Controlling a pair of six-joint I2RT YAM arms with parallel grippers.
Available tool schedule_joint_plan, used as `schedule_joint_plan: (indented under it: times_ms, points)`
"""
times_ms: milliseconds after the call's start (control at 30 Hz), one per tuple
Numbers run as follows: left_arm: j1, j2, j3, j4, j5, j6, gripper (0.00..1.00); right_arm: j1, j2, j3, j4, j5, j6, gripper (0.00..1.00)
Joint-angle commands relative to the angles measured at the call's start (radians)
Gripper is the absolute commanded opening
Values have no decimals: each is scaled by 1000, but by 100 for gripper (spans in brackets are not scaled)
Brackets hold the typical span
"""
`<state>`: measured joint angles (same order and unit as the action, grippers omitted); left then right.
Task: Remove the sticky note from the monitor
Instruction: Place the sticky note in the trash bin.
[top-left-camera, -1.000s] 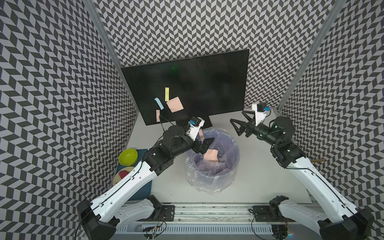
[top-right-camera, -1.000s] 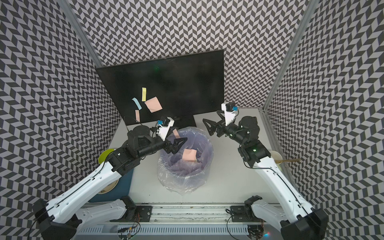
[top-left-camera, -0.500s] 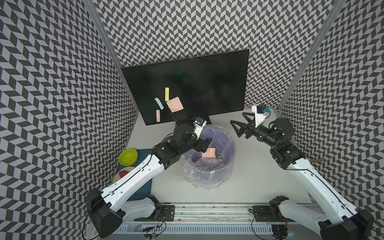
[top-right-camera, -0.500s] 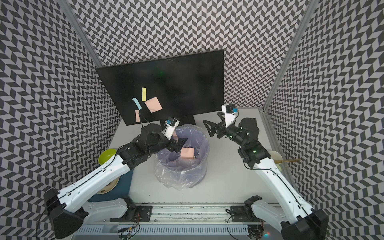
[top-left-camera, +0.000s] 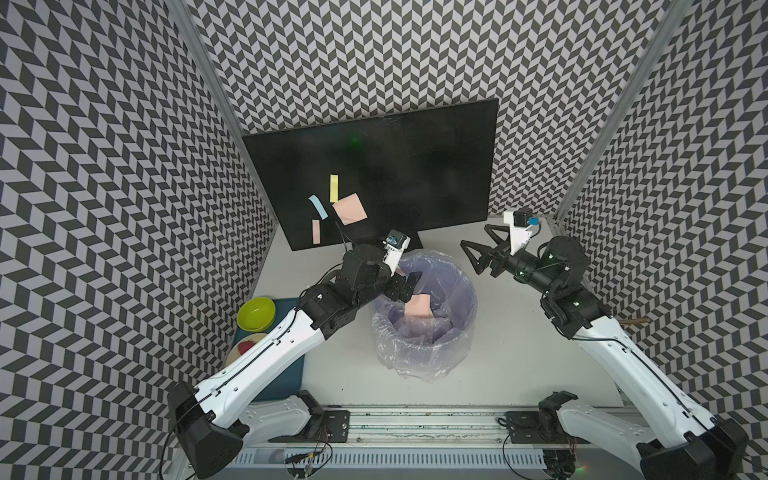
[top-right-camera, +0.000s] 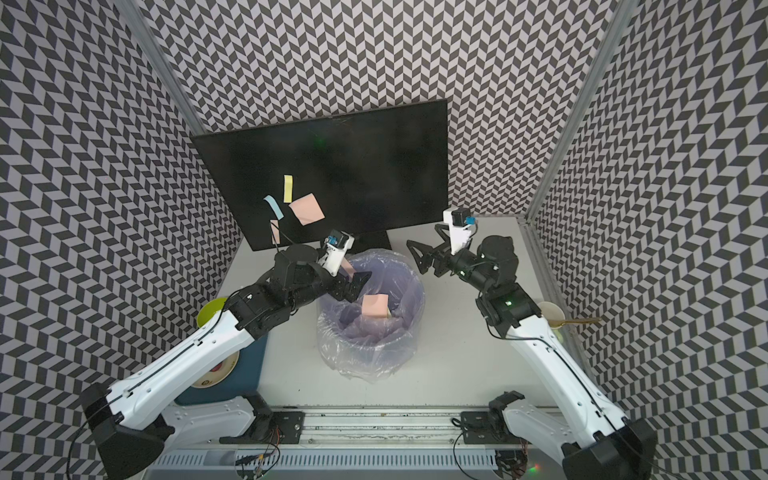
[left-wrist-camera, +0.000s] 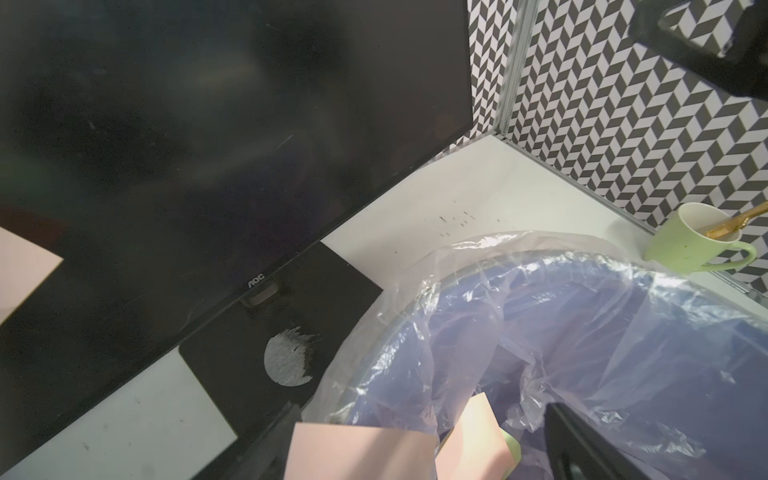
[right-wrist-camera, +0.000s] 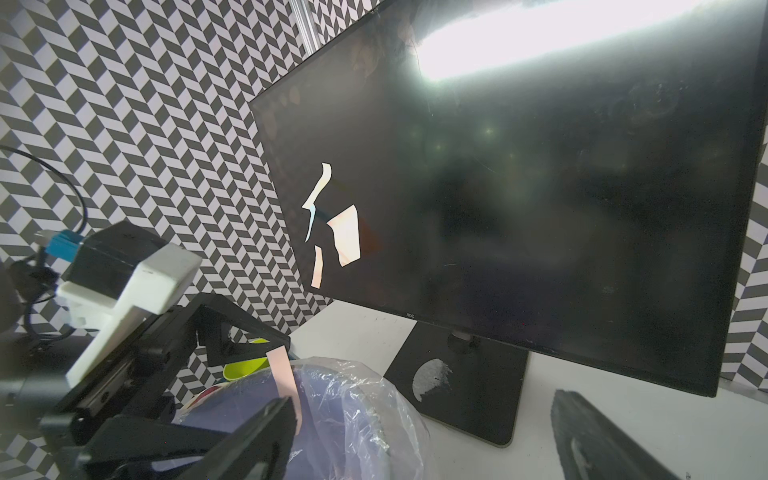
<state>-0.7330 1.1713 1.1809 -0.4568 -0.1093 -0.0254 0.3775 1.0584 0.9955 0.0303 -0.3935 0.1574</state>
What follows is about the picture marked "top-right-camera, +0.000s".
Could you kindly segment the pink square sticky note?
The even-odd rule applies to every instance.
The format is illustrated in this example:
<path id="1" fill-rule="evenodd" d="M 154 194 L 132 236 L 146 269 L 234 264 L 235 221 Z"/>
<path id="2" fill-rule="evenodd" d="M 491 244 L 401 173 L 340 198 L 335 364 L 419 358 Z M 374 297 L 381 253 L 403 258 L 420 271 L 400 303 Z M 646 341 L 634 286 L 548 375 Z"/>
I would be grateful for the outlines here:
<path id="1" fill-rule="evenodd" d="M 364 295 L 361 313 L 371 318 L 388 318 L 390 316 L 389 296 L 387 294 Z"/>
<path id="2" fill-rule="evenodd" d="M 310 193 L 289 204 L 290 209 L 302 226 L 319 222 L 325 218 L 314 194 Z"/>

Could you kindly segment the blue narrow sticky note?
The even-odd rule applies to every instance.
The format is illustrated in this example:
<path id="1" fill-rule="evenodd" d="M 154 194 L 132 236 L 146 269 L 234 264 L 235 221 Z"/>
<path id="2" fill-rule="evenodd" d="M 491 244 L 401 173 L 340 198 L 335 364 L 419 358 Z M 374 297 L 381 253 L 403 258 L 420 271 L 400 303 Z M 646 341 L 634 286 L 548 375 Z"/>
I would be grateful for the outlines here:
<path id="1" fill-rule="evenodd" d="M 282 220 L 284 218 L 284 213 L 280 205 L 272 195 L 266 195 L 264 197 L 264 201 L 269 205 L 277 221 Z"/>

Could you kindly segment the yellow narrow sticky note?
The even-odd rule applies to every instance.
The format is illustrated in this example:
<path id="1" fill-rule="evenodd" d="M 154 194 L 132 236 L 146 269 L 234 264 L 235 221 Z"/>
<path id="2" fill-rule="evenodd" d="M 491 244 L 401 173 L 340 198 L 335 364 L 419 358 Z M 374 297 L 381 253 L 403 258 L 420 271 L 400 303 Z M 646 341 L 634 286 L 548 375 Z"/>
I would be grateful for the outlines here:
<path id="1" fill-rule="evenodd" d="M 293 201 L 294 178 L 292 175 L 284 176 L 283 202 L 290 204 Z"/>

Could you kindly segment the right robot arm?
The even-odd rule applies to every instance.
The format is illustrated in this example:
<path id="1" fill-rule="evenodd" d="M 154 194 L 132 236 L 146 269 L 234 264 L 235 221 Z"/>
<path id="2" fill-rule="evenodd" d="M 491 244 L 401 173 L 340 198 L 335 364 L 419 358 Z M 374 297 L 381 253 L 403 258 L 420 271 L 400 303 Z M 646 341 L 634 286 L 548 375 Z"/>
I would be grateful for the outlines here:
<path id="1" fill-rule="evenodd" d="M 489 404 L 496 424 L 557 461 L 569 479 L 650 478 L 656 432 L 610 401 L 557 340 L 517 281 L 513 239 L 490 235 L 472 250 L 469 228 L 439 224 L 435 229 L 443 240 L 437 246 L 406 243 L 420 273 L 451 273 L 474 287 L 476 306 L 492 337 L 522 356 L 564 417 L 558 421 L 511 391 Z"/>

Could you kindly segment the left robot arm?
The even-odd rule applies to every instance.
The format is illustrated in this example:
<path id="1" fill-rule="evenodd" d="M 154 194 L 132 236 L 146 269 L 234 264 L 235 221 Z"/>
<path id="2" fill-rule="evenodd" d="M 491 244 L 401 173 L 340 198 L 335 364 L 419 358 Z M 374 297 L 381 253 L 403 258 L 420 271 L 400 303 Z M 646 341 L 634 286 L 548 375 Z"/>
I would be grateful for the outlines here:
<path id="1" fill-rule="evenodd" d="M 345 253 L 331 244 L 297 244 L 277 251 L 271 269 L 233 292 L 214 319 L 156 361 L 111 385 L 85 388 L 80 394 L 84 425 L 108 478 L 140 473 L 174 443 L 243 434 L 255 422 L 255 401 L 236 397 L 185 408 L 176 405 L 176 398 L 316 299 L 330 295 L 355 302 L 371 275 L 341 274 Z"/>

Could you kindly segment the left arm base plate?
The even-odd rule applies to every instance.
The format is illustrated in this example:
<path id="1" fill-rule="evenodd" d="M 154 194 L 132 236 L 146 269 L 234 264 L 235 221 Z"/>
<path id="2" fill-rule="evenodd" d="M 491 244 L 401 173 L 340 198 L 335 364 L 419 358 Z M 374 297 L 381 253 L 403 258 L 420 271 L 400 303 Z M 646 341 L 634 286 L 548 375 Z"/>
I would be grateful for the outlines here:
<path id="1" fill-rule="evenodd" d="M 296 445 L 300 442 L 306 415 L 300 410 L 273 411 L 258 415 L 254 422 L 239 436 L 221 437 L 220 444 L 244 445 L 274 443 Z"/>

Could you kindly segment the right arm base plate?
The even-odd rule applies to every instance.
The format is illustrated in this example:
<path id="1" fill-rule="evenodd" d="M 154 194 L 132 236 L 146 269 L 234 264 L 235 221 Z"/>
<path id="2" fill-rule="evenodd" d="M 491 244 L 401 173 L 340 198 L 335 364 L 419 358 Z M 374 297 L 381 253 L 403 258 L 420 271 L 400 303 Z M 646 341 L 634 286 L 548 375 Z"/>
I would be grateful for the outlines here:
<path id="1" fill-rule="evenodd" d="M 467 445 L 516 445 L 519 438 L 507 428 L 504 420 L 489 411 L 460 413 L 462 439 Z"/>

